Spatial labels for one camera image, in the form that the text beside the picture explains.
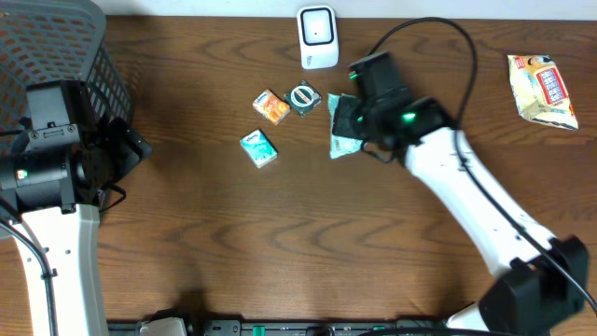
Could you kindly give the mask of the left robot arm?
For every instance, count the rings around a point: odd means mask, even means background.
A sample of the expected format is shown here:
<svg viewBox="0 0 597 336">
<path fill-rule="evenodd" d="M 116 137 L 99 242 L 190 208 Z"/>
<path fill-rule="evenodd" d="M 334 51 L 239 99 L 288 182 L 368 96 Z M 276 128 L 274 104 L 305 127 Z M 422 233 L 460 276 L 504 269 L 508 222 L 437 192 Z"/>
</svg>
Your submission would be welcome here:
<svg viewBox="0 0 597 336">
<path fill-rule="evenodd" d="M 97 265 L 104 193 L 152 153 L 90 82 L 27 88 L 22 149 L 1 160 L 1 228 L 16 243 L 36 335 L 105 335 Z"/>
</svg>

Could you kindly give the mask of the yellow snack bag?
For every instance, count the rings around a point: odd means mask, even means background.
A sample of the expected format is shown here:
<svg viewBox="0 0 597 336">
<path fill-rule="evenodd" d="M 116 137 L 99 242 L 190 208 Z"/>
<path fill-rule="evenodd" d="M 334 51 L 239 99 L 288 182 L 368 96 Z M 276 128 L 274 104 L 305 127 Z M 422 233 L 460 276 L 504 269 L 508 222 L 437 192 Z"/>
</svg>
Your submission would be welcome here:
<svg viewBox="0 0 597 336">
<path fill-rule="evenodd" d="M 508 55 L 509 82 L 519 115 L 528 121 L 578 130 L 562 75 L 548 55 Z"/>
</svg>

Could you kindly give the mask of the teal Kleenex tissue packet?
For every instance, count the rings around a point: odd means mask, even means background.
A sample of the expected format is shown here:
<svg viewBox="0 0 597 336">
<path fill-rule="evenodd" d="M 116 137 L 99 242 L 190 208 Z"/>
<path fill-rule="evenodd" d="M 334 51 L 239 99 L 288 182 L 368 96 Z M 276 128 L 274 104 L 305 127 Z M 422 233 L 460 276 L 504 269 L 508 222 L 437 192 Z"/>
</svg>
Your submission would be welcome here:
<svg viewBox="0 0 597 336">
<path fill-rule="evenodd" d="M 260 129 L 244 136 L 240 140 L 240 145 L 257 168 L 267 165 L 278 156 L 277 149 Z"/>
</svg>

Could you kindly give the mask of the orange tissue packet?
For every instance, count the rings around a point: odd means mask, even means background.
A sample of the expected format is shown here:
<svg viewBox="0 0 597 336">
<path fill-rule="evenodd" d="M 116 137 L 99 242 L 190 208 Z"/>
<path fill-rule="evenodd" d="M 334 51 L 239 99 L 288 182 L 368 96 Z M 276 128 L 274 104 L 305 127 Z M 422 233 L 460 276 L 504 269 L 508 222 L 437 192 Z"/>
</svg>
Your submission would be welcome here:
<svg viewBox="0 0 597 336">
<path fill-rule="evenodd" d="M 253 108 L 268 119 L 274 125 L 278 125 L 287 114 L 291 107 L 284 100 L 280 99 L 269 89 L 264 90 L 253 102 Z"/>
</svg>

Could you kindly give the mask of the teal wipes packet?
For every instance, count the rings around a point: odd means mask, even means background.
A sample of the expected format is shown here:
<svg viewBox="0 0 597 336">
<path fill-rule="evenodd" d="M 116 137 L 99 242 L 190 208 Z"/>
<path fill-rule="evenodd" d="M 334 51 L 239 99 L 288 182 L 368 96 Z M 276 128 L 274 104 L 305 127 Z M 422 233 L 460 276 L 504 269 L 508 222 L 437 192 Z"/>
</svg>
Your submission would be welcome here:
<svg viewBox="0 0 597 336">
<path fill-rule="evenodd" d="M 330 129 L 333 129 L 333 126 L 335 124 L 334 118 L 340 102 L 340 98 L 347 96 L 348 95 L 344 93 L 342 95 L 330 93 L 327 96 L 327 109 L 330 114 Z M 342 156 L 355 154 L 360 150 L 362 143 L 362 140 L 338 136 L 331 133 L 329 157 L 331 160 L 335 160 Z"/>
</svg>

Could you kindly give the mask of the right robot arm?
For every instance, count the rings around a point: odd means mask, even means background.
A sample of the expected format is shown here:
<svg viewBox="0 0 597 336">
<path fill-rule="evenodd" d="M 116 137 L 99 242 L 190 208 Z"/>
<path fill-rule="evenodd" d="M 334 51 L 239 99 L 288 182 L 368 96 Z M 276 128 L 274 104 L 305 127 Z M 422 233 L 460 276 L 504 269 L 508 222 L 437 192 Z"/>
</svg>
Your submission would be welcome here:
<svg viewBox="0 0 597 336">
<path fill-rule="evenodd" d="M 432 97 L 414 99 L 391 56 L 350 66 L 355 97 L 338 102 L 332 132 L 388 151 L 444 204 L 495 281 L 475 303 L 448 317 L 453 335 L 547 335 L 590 303 L 589 252 L 575 236 L 557 238 L 530 217 L 480 162 L 457 120 Z"/>
</svg>

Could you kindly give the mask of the dark green round-logo packet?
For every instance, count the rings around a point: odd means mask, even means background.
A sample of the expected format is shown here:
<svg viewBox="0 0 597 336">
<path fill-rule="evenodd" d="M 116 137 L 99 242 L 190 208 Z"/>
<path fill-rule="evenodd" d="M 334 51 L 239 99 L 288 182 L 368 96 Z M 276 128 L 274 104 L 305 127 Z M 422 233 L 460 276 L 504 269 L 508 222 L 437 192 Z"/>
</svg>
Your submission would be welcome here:
<svg viewBox="0 0 597 336">
<path fill-rule="evenodd" d="M 306 117 L 322 102 L 321 94 L 306 80 L 285 94 L 285 100 L 302 118 Z"/>
</svg>

